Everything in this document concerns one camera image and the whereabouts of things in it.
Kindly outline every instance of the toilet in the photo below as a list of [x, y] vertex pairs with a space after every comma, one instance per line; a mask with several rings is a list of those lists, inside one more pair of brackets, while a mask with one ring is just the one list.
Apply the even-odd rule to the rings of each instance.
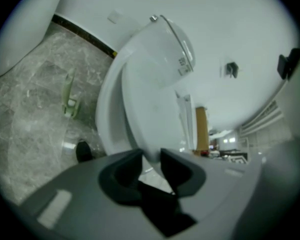
[[154, 168], [161, 174], [161, 148], [185, 155], [196, 149], [194, 102], [175, 87], [195, 63], [187, 35], [163, 15], [152, 16], [131, 37], [113, 60], [98, 96], [95, 123], [108, 156], [143, 149], [143, 173]]
[[21, 0], [0, 30], [0, 76], [44, 39], [60, 0]]

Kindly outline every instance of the gray plastic surface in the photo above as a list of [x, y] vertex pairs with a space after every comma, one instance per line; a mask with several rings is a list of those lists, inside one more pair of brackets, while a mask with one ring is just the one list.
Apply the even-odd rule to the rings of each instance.
[[[204, 168], [206, 182], [196, 195], [180, 198], [182, 210], [198, 221], [170, 239], [252, 239], [275, 222], [300, 192], [300, 140], [255, 155], [249, 164], [174, 152]], [[164, 239], [139, 207], [119, 205], [101, 190], [99, 173], [129, 152], [84, 162], [63, 172], [23, 204], [33, 216], [57, 189], [72, 200], [54, 231], [69, 239]]]

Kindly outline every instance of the marble floor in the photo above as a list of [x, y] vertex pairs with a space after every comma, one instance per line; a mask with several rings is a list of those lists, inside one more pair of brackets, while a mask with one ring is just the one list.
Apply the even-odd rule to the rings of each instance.
[[[103, 79], [112, 58], [51, 23], [43, 41], [0, 77], [0, 191], [20, 204], [50, 179], [77, 164], [74, 148], [86, 140], [105, 156], [95, 125]], [[81, 105], [75, 119], [62, 112], [61, 88], [74, 68], [72, 86]]]

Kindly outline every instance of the black object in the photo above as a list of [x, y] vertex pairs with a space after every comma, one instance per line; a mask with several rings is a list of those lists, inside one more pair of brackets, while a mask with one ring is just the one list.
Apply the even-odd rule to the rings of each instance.
[[206, 173], [198, 165], [161, 150], [161, 170], [178, 197], [193, 196], [206, 181]]
[[141, 149], [133, 150], [129, 156], [108, 165], [99, 176], [103, 191], [121, 205], [140, 205], [141, 193], [137, 190], [142, 170]]
[[297, 67], [299, 60], [299, 48], [293, 48], [288, 57], [285, 57], [282, 54], [279, 56], [277, 71], [283, 80], [286, 78], [288, 80], [290, 79]]
[[235, 63], [235, 62], [231, 62], [226, 65], [226, 74], [230, 75], [230, 77], [234, 76], [234, 78], [237, 78], [238, 70], [239, 70], [239, 67], [238, 67], [237, 63]]
[[94, 159], [91, 149], [85, 141], [81, 141], [77, 144], [75, 149], [76, 159], [79, 163], [90, 161]]
[[144, 214], [170, 237], [196, 221], [184, 214], [179, 197], [194, 195], [206, 179], [205, 172], [167, 149], [161, 150], [161, 170], [175, 194], [164, 192], [138, 180], [142, 171], [141, 149], [136, 149], [102, 170], [99, 185], [105, 194], [121, 205], [140, 206]]

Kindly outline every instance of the toilet tank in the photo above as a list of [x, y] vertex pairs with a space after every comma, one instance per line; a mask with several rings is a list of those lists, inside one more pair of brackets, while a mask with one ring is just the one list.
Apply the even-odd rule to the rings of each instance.
[[162, 71], [162, 86], [174, 84], [194, 71], [193, 46], [186, 33], [163, 15], [156, 17], [123, 47], [133, 49], [132, 56], [150, 59]]

